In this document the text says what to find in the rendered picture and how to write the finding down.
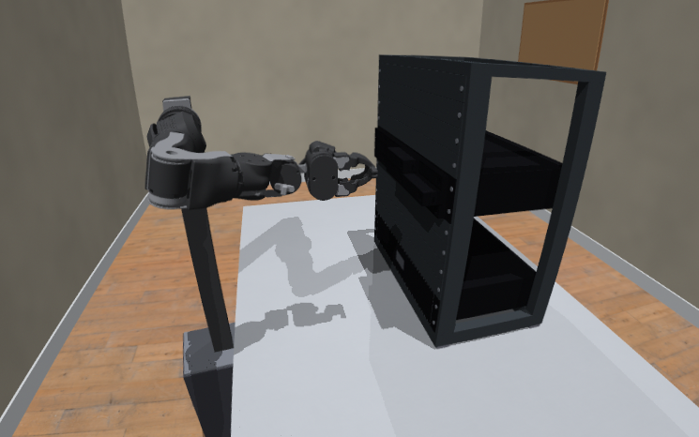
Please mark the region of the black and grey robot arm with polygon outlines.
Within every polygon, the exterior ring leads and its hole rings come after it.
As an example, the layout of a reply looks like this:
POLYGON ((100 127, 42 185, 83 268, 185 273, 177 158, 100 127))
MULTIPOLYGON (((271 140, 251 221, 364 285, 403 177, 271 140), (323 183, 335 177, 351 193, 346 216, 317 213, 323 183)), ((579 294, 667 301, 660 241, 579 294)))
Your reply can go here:
POLYGON ((147 133, 144 188, 151 205, 161 209, 202 209, 232 198, 259 201, 299 189, 302 177, 294 157, 205 152, 201 120, 190 107, 190 100, 164 100, 162 105, 161 117, 147 133), (273 189, 266 190, 269 181, 273 189))

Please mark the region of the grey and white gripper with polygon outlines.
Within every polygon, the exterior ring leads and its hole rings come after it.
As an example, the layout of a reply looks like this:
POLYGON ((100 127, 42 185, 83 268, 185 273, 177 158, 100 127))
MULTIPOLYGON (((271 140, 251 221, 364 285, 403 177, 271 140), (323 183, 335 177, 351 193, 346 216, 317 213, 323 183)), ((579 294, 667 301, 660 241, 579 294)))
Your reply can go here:
POLYGON ((309 192, 320 201, 329 200, 334 196, 348 196, 372 178, 378 177, 377 169, 365 156, 359 153, 352 153, 349 156, 345 152, 337 153, 335 146, 319 141, 310 144, 298 168, 300 173, 304 173, 309 192), (350 180, 338 178, 338 169, 350 171, 351 167, 356 167, 358 164, 365 165, 362 173, 352 175, 350 180))

